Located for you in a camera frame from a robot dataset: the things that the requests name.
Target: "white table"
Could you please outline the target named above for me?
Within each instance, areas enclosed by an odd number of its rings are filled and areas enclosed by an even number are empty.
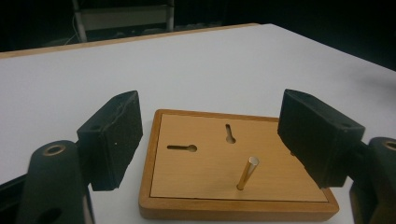
[[[0,183],[24,174],[37,148],[77,141],[77,128],[112,96],[138,90],[144,136],[120,188],[91,193],[97,223],[181,223],[138,211],[159,108],[278,117],[288,88],[365,126],[364,143],[396,138],[396,72],[271,24],[45,51],[0,60]],[[327,223],[353,223],[350,184],[332,189],[340,212]]]

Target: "wooden tray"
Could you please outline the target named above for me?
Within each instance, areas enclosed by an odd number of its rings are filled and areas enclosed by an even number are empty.
[[[277,135],[276,118],[158,110],[139,195],[142,217],[323,221],[338,212]],[[236,188],[248,158],[260,164]]]

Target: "dark floor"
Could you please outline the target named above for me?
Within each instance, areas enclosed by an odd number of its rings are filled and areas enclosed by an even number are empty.
[[[396,7],[387,0],[175,0],[178,30],[272,23],[396,71]],[[163,0],[80,0],[83,7],[157,4]],[[6,0],[0,51],[78,42],[71,0]],[[164,24],[90,32],[91,41],[162,32]]]

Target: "keyhole slot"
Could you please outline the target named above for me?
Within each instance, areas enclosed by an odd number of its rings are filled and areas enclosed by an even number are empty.
[[[198,147],[196,145],[189,145],[189,146],[170,145],[167,148],[172,150],[185,150],[189,152],[196,152],[198,150]]]
[[[225,125],[225,130],[227,131],[227,137],[226,141],[230,144],[234,144],[236,142],[236,139],[233,137],[233,132],[231,131],[231,126],[230,124]]]

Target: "wooden frame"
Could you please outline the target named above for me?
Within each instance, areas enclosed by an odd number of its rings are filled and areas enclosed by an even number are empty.
[[[161,142],[162,139],[170,139],[172,136],[178,136],[178,139],[183,139],[184,137],[188,138],[188,134],[185,136],[181,136],[183,134],[180,133],[172,133],[169,131],[163,131],[166,133],[161,133],[162,128],[164,129],[165,124],[163,123],[164,118],[170,118],[169,122],[175,123],[176,120],[179,120],[183,117],[192,118],[191,123],[196,122],[195,119],[215,119],[221,121],[231,120],[233,122],[232,125],[238,125],[239,123],[246,122],[263,122],[263,123],[273,123],[277,124],[278,119],[276,118],[263,118],[263,117],[252,117],[252,116],[239,116],[239,115],[226,115],[226,114],[216,114],[216,113],[204,113],[204,112],[190,112],[190,111],[176,111],[176,110],[158,110],[155,114],[155,118],[152,125],[151,137],[149,139],[148,144],[148,154],[146,157],[146,164],[142,178],[142,185],[139,194],[139,208],[142,217],[145,218],[158,218],[158,219],[189,219],[189,220],[248,220],[248,221],[323,221],[332,217],[335,213],[338,212],[339,207],[337,201],[334,199],[332,192],[329,189],[312,189],[310,186],[313,182],[312,179],[308,180],[306,178],[307,173],[303,168],[298,168],[300,165],[297,159],[292,157],[290,154],[284,154],[281,152],[282,160],[276,161],[276,163],[282,163],[282,161],[291,161],[293,165],[289,168],[285,168],[293,170],[299,170],[298,178],[302,179],[307,185],[304,185],[299,189],[299,186],[289,186],[282,187],[281,184],[278,185],[279,189],[270,189],[271,194],[265,195],[262,192],[263,186],[270,185],[268,181],[279,181],[279,178],[276,176],[278,174],[272,175],[275,177],[269,177],[273,179],[265,179],[259,178],[259,174],[253,174],[251,177],[251,183],[247,183],[245,191],[240,191],[237,189],[229,190],[227,187],[223,187],[219,184],[219,188],[223,189],[223,191],[215,191],[216,193],[211,193],[211,189],[208,191],[201,191],[202,188],[200,186],[210,185],[210,182],[213,178],[210,177],[209,174],[205,175],[192,175],[191,176],[183,176],[183,181],[179,181],[175,183],[175,178],[180,178],[179,174],[174,174],[172,172],[180,170],[181,173],[186,173],[186,167],[196,167],[196,164],[202,164],[202,166],[210,167],[210,170],[215,168],[214,170],[218,170],[218,166],[215,164],[213,166],[213,162],[210,161],[202,162],[198,161],[198,163],[194,163],[186,160],[185,164],[180,163],[180,160],[177,159],[177,156],[174,152],[168,149],[160,149],[158,151],[159,145],[163,145]],[[209,132],[207,137],[215,136],[215,133]],[[205,141],[205,143],[211,144],[213,140]],[[198,146],[198,151],[203,150],[202,148],[207,148],[205,143]],[[170,152],[171,158],[175,158],[175,162],[168,162],[166,160],[166,154]],[[182,158],[186,158],[186,155],[198,155],[191,154],[191,152],[182,152],[184,153]],[[236,156],[236,159],[232,159],[232,156],[229,156],[232,160],[232,163],[236,161],[239,156]],[[235,165],[237,169],[244,168],[243,165]],[[279,170],[280,174],[283,169],[274,169],[272,172],[277,172]],[[168,181],[163,181],[162,177],[166,177]],[[220,177],[222,182],[228,181],[228,176]],[[184,182],[194,182],[190,186],[193,186],[190,191],[183,190]],[[310,189],[310,191],[315,191],[314,193],[306,193],[305,189]],[[277,190],[287,190],[291,191],[291,193],[285,193],[286,196],[282,196],[281,193],[276,192]],[[271,195],[278,195],[276,198],[271,198]]]

